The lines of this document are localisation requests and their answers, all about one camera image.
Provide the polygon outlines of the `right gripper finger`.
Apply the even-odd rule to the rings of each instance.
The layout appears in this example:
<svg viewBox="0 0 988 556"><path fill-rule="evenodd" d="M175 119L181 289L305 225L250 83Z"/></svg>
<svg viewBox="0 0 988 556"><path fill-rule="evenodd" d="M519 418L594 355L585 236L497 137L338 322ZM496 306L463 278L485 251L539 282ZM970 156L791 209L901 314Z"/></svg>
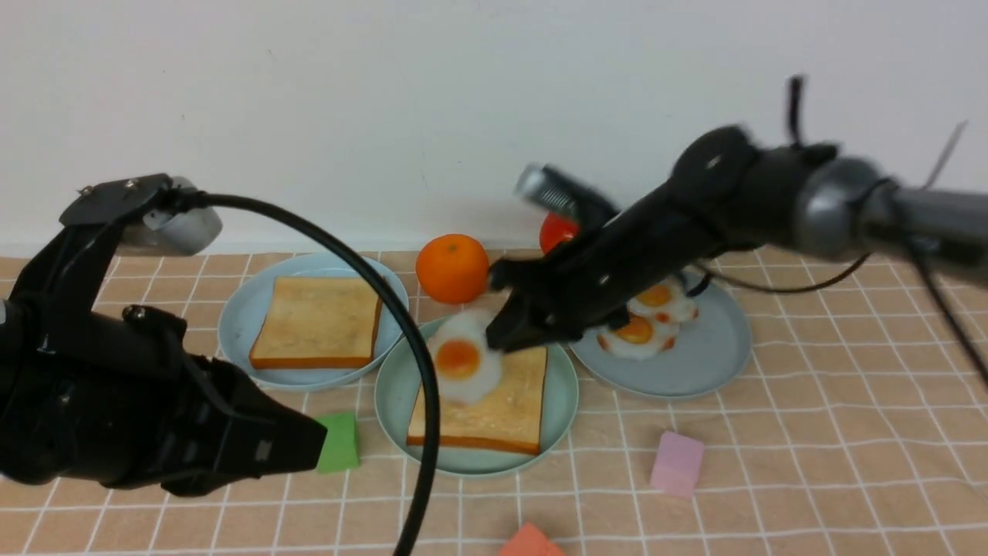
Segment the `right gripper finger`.
<svg viewBox="0 0 988 556"><path fill-rule="evenodd" d="M617 330L631 321L627 303L593 295L514 290L485 330L488 348L504 353L572 344L587 332Z"/></svg>

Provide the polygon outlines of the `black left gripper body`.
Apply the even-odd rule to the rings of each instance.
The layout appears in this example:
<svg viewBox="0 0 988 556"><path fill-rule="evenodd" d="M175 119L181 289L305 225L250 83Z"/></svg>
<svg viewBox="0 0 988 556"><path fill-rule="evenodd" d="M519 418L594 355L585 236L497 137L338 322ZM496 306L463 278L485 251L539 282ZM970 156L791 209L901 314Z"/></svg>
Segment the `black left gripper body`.
<svg viewBox="0 0 988 556"><path fill-rule="evenodd" d="M29 260L2 301L2 474L106 488L162 485L162 447L187 386L186 323L94 304L114 257L109 226L70 226Z"/></svg>

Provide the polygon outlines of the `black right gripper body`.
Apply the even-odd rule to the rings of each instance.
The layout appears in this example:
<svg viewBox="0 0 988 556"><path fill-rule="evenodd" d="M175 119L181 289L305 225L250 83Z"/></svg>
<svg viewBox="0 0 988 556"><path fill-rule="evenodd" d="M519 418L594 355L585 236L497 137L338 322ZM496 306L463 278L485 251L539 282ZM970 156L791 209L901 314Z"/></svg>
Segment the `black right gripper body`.
<svg viewBox="0 0 988 556"><path fill-rule="evenodd" d="M547 256L503 258L492 265L490 275L492 287L509 294L550 290L627 303L722 243L708 222L653 191L606 225L583 229Z"/></svg>

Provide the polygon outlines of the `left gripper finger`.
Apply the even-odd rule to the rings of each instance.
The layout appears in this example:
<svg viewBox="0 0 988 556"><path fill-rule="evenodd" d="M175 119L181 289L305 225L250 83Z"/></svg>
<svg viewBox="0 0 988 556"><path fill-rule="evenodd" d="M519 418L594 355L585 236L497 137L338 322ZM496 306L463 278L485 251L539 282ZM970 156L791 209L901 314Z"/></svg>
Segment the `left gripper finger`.
<svg viewBox="0 0 988 556"><path fill-rule="evenodd" d="M312 470L327 429L262 393L235 365L187 357L164 433L162 488L203 497L230 483Z"/></svg>

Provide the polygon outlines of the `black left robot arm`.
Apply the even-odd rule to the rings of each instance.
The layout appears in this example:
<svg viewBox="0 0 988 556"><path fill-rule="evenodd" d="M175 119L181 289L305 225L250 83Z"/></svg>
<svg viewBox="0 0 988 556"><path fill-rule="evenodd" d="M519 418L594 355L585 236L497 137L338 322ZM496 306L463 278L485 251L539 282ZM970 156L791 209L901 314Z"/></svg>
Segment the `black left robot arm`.
<svg viewBox="0 0 988 556"><path fill-rule="evenodd" d="M313 470L326 429L222 359L184 349L186 321L93 310L119 225L68 226L2 303L2 474L203 497Z"/></svg>

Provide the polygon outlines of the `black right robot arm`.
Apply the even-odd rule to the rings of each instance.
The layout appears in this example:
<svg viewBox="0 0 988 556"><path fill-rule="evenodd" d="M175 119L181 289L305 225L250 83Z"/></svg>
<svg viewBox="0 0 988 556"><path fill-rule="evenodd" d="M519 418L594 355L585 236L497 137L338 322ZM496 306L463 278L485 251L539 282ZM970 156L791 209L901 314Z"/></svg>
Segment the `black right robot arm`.
<svg viewBox="0 0 988 556"><path fill-rule="evenodd" d="M826 142L762 149L743 127L721 127L622 210L549 165L527 168L516 190L579 231L547 256L492 264L492 289L509 290L486 330L494 351L622 327L631 298L681 268L766 244L830 263L918 253L925 268L986 285L984 194L908 188Z"/></svg>

